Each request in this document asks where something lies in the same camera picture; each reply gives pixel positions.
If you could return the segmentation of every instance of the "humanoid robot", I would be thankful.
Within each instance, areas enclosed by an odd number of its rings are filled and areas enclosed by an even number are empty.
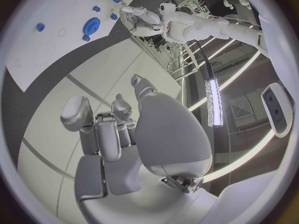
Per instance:
[[[120,7],[121,21],[134,36],[161,34],[166,41],[186,43],[203,40],[209,36],[219,39],[233,38],[256,47],[269,57],[262,31],[232,24],[223,18],[205,19],[196,15],[175,11],[172,3],[161,3],[160,18],[143,7]]]

